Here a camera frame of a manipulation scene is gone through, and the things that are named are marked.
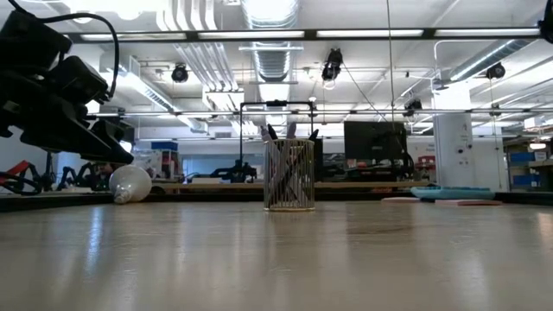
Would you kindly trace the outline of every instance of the white panel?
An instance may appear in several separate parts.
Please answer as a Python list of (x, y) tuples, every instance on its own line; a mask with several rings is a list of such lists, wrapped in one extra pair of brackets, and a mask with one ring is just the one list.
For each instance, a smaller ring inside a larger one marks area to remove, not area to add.
[[(438, 109), (470, 107), (470, 92), (459, 83), (434, 96)], [(437, 180), (444, 187), (476, 184), (471, 116), (441, 115), (434, 118)]]

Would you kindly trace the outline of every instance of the ceiling light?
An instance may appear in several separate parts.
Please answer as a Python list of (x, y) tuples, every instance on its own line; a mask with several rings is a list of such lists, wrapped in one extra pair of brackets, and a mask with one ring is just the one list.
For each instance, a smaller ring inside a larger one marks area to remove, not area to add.
[(422, 29), (319, 30), (317, 38), (418, 37), (423, 32)]
[(233, 114), (234, 114), (234, 112), (232, 112), (232, 111), (179, 112), (180, 116), (187, 116), (187, 117), (189, 117), (189, 116), (204, 116), (204, 117), (208, 117), (208, 116), (231, 116)]
[(91, 113), (90, 115), (95, 117), (119, 117), (118, 113), (110, 112)]
[[(84, 41), (113, 41), (110, 34), (80, 35)], [(187, 36), (182, 33), (136, 33), (118, 34), (119, 41), (163, 41), (163, 40), (186, 40)]]
[[(317, 115), (344, 115), (348, 114), (350, 111), (313, 111), (313, 114)], [(297, 114), (301, 115), (310, 115), (311, 111), (298, 111)]]
[(292, 111), (243, 111), (243, 115), (254, 115), (254, 116), (266, 116), (266, 115), (287, 115), (292, 114)]
[(495, 35), (504, 35), (514, 36), (514, 35), (539, 35), (539, 29), (537, 28), (526, 28), (526, 29), (438, 29), (434, 36), (443, 37), (443, 36), (495, 36)]
[(545, 147), (547, 147), (547, 145), (545, 143), (531, 143), (530, 144), (530, 149), (532, 149), (532, 150), (545, 149)]
[(238, 51), (244, 52), (289, 52), (289, 51), (303, 51), (303, 47), (239, 47)]
[(291, 39), (303, 38), (305, 32), (301, 30), (287, 31), (267, 31), (267, 30), (250, 30), (250, 31), (213, 31), (200, 32), (198, 38), (200, 40), (224, 40), (224, 39)]

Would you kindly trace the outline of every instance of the air duct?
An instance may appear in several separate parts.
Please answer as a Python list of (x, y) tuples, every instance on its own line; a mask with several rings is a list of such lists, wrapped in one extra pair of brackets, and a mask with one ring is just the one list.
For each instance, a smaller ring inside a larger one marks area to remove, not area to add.
[(460, 82), (481, 73), (503, 59), (529, 46), (534, 40), (500, 40), (465, 61), (449, 73), (449, 82)]
[[(112, 50), (102, 54), (99, 64), (100, 74), (107, 73), (111, 75), (113, 73), (113, 57), (114, 53)], [(178, 111), (179, 109), (172, 104), (169, 96), (153, 86), (151, 82), (141, 78), (140, 69), (140, 63), (133, 56), (120, 54), (118, 84), (120, 86), (132, 87), (165, 111)], [(192, 132), (207, 133), (207, 123), (205, 122), (200, 122), (189, 117), (179, 117), (179, 120), (188, 125)]]
[[(291, 29), (297, 22), (299, 4), (298, 0), (242, 0), (242, 10), (249, 29)], [(289, 78), (290, 51), (277, 51), (277, 49), (290, 46), (290, 42), (252, 43), (253, 48), (266, 49), (253, 52), (257, 77), (262, 82), (283, 82)], [(280, 89), (280, 92), (283, 92), (280, 98), (263, 98), (263, 100), (287, 99), (289, 86)]]

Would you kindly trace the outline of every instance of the computer monitor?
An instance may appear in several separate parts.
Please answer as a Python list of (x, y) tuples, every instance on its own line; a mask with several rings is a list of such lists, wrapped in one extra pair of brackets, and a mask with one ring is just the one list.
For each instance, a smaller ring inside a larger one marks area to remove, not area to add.
[(400, 122), (344, 122), (346, 159), (403, 160), (407, 130)]

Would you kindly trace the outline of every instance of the box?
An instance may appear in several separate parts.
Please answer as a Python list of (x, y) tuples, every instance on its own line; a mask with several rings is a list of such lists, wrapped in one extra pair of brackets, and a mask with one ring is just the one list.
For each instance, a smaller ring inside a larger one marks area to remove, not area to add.
[(514, 175), (512, 177), (513, 186), (539, 187), (539, 175)]
[(536, 159), (533, 152), (516, 152), (511, 153), (509, 156), (511, 162), (530, 162)]

